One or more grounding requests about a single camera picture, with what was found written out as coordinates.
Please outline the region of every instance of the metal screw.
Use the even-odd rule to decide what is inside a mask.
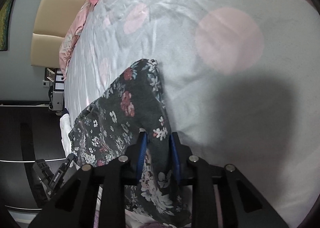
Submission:
[[[196,155],[191,155],[191,156],[189,157],[189,160],[190,160],[191,162],[197,162],[197,161],[199,160],[199,157],[196,156]]]
[[[228,164],[228,165],[225,166],[225,169],[227,171],[229,171],[229,172],[233,172],[233,171],[236,170],[236,167],[234,165],[232,165],[232,164]]]
[[[89,165],[89,164],[84,164],[84,165],[81,167],[81,169],[82,169],[83,171],[88,171],[88,170],[91,169],[91,165]]]
[[[126,155],[122,155],[122,156],[120,156],[119,158],[118,158],[118,160],[120,161],[120,162],[126,162],[126,161],[128,161],[128,157],[126,156]]]

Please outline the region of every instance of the white cloth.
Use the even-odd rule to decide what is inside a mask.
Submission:
[[[69,133],[71,131],[71,123],[70,123],[70,115],[64,114],[60,118],[60,129],[61,129],[61,137],[62,137],[62,146],[66,157],[71,153],[71,141],[69,139]]]

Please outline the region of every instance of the bed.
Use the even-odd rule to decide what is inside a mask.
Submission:
[[[84,1],[42,0],[33,65],[59,67]],[[99,0],[68,66],[71,127],[128,66],[156,59],[182,142],[235,164],[298,227],[320,194],[319,39],[311,0]]]

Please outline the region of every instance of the painting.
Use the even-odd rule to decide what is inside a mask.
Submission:
[[[0,51],[8,50],[9,21],[13,0],[6,0],[0,10]]]

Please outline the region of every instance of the power outlet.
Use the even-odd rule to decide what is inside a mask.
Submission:
[[[49,81],[43,80],[43,81],[42,81],[42,85],[43,85],[44,87],[49,87]]]

